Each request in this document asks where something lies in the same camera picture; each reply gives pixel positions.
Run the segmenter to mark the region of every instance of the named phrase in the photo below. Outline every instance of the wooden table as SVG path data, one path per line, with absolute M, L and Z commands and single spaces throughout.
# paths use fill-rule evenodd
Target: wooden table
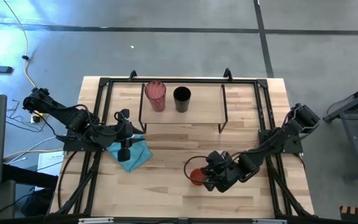
M 94 107 L 100 77 L 84 77 L 78 103 Z M 268 88 L 275 122 L 281 124 L 289 111 L 283 79 L 271 78 Z M 191 218 L 273 218 L 272 199 L 265 164 L 260 172 L 246 183 L 236 183 L 223 194 L 204 187 L 195 187 L 183 175 L 185 161 L 211 151 L 231 153 L 258 145 L 259 120 L 252 85 L 225 84 L 229 122 L 223 133 L 213 124 L 150 124 L 145 138 L 153 157 L 130 174 L 108 153 L 101 158 L 93 201 L 92 216 L 110 217 L 191 217 Z M 115 111 L 128 108 L 130 120 L 140 128 L 140 83 L 115 83 L 109 108 L 108 124 L 115 124 Z M 68 165 L 62 182 L 62 202 L 66 202 L 78 185 L 84 152 L 79 152 Z M 304 208 L 313 213 L 305 171 L 299 158 L 283 154 L 287 183 Z M 188 166 L 205 165 L 202 159 Z M 278 190 L 280 207 L 282 193 Z M 81 211 L 86 204 L 85 189 Z M 57 196 L 51 212 L 57 210 Z

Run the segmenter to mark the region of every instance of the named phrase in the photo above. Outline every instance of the paper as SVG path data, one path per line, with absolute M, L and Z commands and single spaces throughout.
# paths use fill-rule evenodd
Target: paper
M 63 152 L 46 152 L 46 153 L 41 153 L 38 156 L 38 168 L 42 169 L 44 167 L 56 164 L 58 162 L 62 162 L 63 161 Z M 38 172 L 43 172 L 44 174 L 50 174 L 50 175 L 59 175 L 60 173 L 60 168 L 62 168 L 62 163 L 56 164 L 54 166 L 42 169 Z M 42 190 L 44 189 L 43 187 L 35 187 L 35 190 Z

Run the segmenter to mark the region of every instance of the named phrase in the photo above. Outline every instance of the concrete floor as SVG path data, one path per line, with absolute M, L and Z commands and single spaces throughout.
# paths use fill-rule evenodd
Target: concrete floor
M 95 27 L 196 27 L 257 29 L 253 0 L 12 0 L 24 24 Z M 358 0 L 260 0 L 266 29 L 358 30 Z M 16 23 L 0 1 L 0 24 Z M 85 75 L 175 75 L 267 77 L 259 34 L 27 31 L 29 74 L 65 105 L 77 102 Z M 290 103 L 307 104 L 319 116 L 358 90 L 358 35 L 267 35 L 274 77 L 284 78 Z M 24 37 L 0 30 L 0 94 L 22 100 L 32 86 L 22 71 Z M 13 103 L 8 100 L 8 108 Z M 19 111 L 25 118 L 29 114 Z M 49 119 L 57 133 L 63 125 Z M 7 125 L 5 154 L 22 151 L 52 136 Z M 39 149 L 61 147 L 49 141 Z M 306 175 L 315 213 L 339 218 L 339 206 L 358 206 L 358 183 L 342 176 L 358 171 L 342 124 L 322 123 L 303 141 Z M 19 167 L 37 164 L 26 156 Z

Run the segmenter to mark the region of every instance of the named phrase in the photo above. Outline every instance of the towel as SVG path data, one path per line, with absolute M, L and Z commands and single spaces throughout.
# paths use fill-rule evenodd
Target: towel
M 140 134 L 135 134 L 133 138 L 139 139 L 143 138 L 143 136 Z M 117 154 L 120 149 L 121 144 L 119 142 L 114 142 L 107 148 L 107 151 L 117 160 Z M 134 169 L 138 168 L 153 156 L 152 152 L 146 144 L 146 141 L 133 143 L 129 150 L 131 151 L 131 158 L 129 160 L 125 162 L 118 162 L 117 160 L 121 167 L 127 172 L 132 172 Z

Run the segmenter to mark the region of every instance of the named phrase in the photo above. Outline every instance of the black cup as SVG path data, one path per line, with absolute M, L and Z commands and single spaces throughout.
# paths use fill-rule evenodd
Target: black cup
M 173 99 L 175 99 L 177 111 L 181 113 L 187 111 L 189 108 L 190 97 L 191 91 L 184 86 L 179 86 L 173 91 Z

